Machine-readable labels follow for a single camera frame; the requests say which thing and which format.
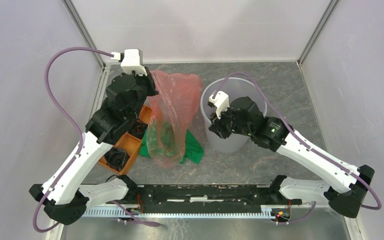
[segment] gray marble surface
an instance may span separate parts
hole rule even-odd
[[[289,124],[325,149],[306,85],[294,62],[177,63],[148,64],[147,67],[167,73],[199,75],[204,86],[202,90],[232,72],[247,72],[255,77],[269,101],[286,116]],[[111,81],[120,73],[120,67],[113,65],[108,79]],[[271,109],[267,115],[275,116]],[[200,164],[187,160],[185,164],[163,168],[152,159],[139,156],[128,176],[137,184],[270,184],[276,175],[319,179],[295,161],[259,148],[251,141],[235,153],[217,152],[206,140],[204,119],[199,110],[189,130],[205,150]],[[83,182],[100,184],[112,174],[96,165]]]

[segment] green fabric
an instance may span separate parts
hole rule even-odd
[[[171,128],[171,125],[169,125],[168,123],[167,124],[164,123],[163,125],[164,134],[163,134],[163,138],[161,139],[161,142],[164,144],[165,147],[170,147],[169,149],[172,149],[172,148],[176,148],[177,146],[174,142],[173,130],[170,128]],[[148,152],[148,146],[147,146],[147,134],[149,129],[151,129],[150,134],[152,135],[156,134],[155,127],[148,127],[145,131],[145,135],[143,135],[142,146],[140,147],[140,150],[139,150],[139,155],[147,158],[151,157]],[[172,157],[170,155],[172,155],[173,152],[176,152],[176,151],[172,150],[170,153],[165,149],[160,148],[157,150],[157,152],[158,152],[157,154],[159,155],[166,155],[168,157]],[[192,133],[189,130],[187,130],[186,138],[185,138],[184,156],[183,156],[183,160],[180,163],[184,164],[186,159],[190,159],[192,162],[199,164],[203,156],[204,156],[204,149],[201,147],[200,143],[195,139],[194,135],[192,135]]]

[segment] white connector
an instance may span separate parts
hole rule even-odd
[[[112,60],[121,61],[122,60],[122,54],[116,51],[111,52],[113,57],[111,57]]]
[[[213,95],[209,96],[208,101],[216,107],[215,114],[217,114],[217,118],[220,119],[222,116],[222,112],[226,111],[229,107],[229,95],[227,95],[223,91],[218,91],[217,95],[213,99]]]

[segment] green cloth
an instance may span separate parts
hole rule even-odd
[[[166,130],[169,127],[171,127],[169,126],[169,124],[167,125],[164,124],[164,126],[165,127],[163,128],[163,130]],[[139,155],[142,157],[150,158],[151,156],[148,152],[148,146],[147,146],[148,129],[150,128],[148,127],[145,131],[145,135],[143,135],[142,146],[140,147]],[[167,134],[164,134],[164,136],[167,136],[167,137],[163,137],[163,139],[161,140],[165,146],[170,146],[170,145],[172,146],[175,144],[172,134],[169,134],[172,132],[173,130],[166,130]],[[184,164],[186,159],[190,159],[192,162],[199,164],[201,159],[204,156],[204,149],[201,147],[200,143],[195,139],[194,135],[192,135],[192,133],[189,130],[187,130],[186,132],[186,138],[184,141],[185,141],[184,156],[183,156],[183,160],[180,163]],[[158,149],[157,152],[158,154],[164,154],[168,157],[171,157],[170,153],[164,149]]]

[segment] green object inside bag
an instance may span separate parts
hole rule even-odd
[[[150,158],[150,154],[148,152],[147,145],[147,135],[151,134],[151,146],[157,146],[158,143],[154,141],[158,141],[156,127],[148,126],[146,129],[145,135],[142,138],[142,146],[140,147],[139,155],[142,157]],[[159,147],[153,151],[153,153],[157,155],[165,155],[167,157],[174,157],[179,151],[177,150],[177,145],[175,141],[175,137],[173,134],[172,126],[169,123],[164,123],[161,133],[161,143],[164,147]],[[185,136],[185,149],[184,156],[181,164],[184,164],[186,159],[190,159],[195,164],[199,164],[201,159],[204,156],[204,149],[201,147],[200,143],[195,139],[194,135],[187,130]]]

